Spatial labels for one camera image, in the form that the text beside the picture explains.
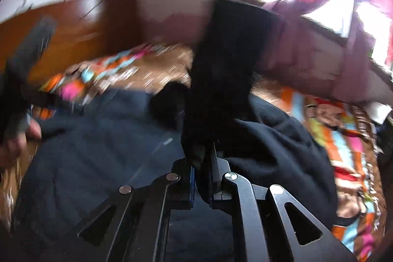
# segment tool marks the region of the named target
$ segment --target silver screw head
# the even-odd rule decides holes
[[[271,193],[282,194],[284,192],[284,189],[280,185],[271,185],[270,191]]]
[[[130,185],[122,185],[122,186],[119,188],[119,192],[120,192],[121,194],[128,194],[128,193],[131,192],[131,190],[132,190],[132,188],[131,188]]]
[[[176,181],[177,179],[179,179],[179,176],[176,173],[171,172],[167,174],[168,181]]]
[[[227,172],[227,173],[224,175],[224,177],[225,177],[225,179],[227,179],[227,180],[236,180],[236,179],[237,179],[237,174],[234,173],[234,172]]]

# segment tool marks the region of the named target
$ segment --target wooden furniture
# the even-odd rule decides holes
[[[137,0],[69,0],[26,11],[0,24],[0,70],[43,16],[58,23],[43,59],[29,75],[40,84],[67,67],[132,48],[142,42]]]

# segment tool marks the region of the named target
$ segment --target bed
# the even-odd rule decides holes
[[[118,16],[111,18],[111,14],[108,14],[106,24],[99,25],[96,20],[86,18],[89,15],[97,18],[95,15],[105,13],[108,6],[119,8],[119,5],[114,5],[111,1],[106,1],[105,6],[97,0],[90,2],[93,4],[92,8],[85,8],[87,13],[80,14],[82,18],[73,18],[79,22],[85,19],[86,24],[76,24],[76,27],[71,28],[70,25],[74,22],[69,19],[67,27],[61,29],[58,39],[54,39],[58,48],[59,43],[73,36],[72,33],[82,33],[78,36],[81,41],[72,45],[74,52],[78,53],[76,57],[70,55],[70,59],[59,61],[61,53],[58,51],[56,55],[49,48],[48,57],[41,62],[41,65],[46,67],[38,66],[31,76],[33,83],[43,83],[44,79],[48,79],[48,75],[54,74],[44,82],[41,90],[57,92],[65,99],[88,104],[110,86],[156,93],[169,81],[189,83],[187,68],[190,68],[192,62],[190,47],[182,44],[135,46],[140,38],[132,33],[119,38],[115,30],[121,30],[130,24],[136,19],[136,15],[131,20],[122,21]],[[131,7],[131,12],[135,13],[135,3]],[[16,18],[19,22],[23,21],[18,16]],[[117,24],[107,29],[109,18],[117,19]],[[112,35],[112,43],[109,37],[100,38],[100,32],[104,28],[106,35]],[[116,39],[116,46],[103,46],[95,37],[101,41],[105,39],[107,44],[112,45]],[[10,42],[9,47],[14,45],[15,41]],[[365,111],[358,106],[300,93],[258,75],[255,76],[252,93],[298,119],[315,140],[325,147],[335,170],[339,198],[337,225],[333,227],[332,233],[359,261],[365,261],[384,236],[387,215],[377,164],[379,150],[375,143],[375,128]],[[45,119],[53,113],[50,110],[33,108],[33,115],[36,117]],[[28,150],[17,160],[15,166],[2,173],[0,218],[8,228],[21,181],[38,148],[39,143],[29,142]]]

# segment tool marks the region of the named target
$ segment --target colorful blanket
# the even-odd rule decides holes
[[[365,261],[384,234],[386,204],[377,166],[375,127],[362,108],[304,95],[260,80],[253,93],[304,124],[335,170],[339,205],[332,233]]]

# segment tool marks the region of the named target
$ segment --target human hand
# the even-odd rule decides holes
[[[27,139],[41,139],[41,127],[31,118],[30,126],[26,132],[7,139],[0,145],[0,168],[8,168],[15,164],[16,159],[26,150]]]

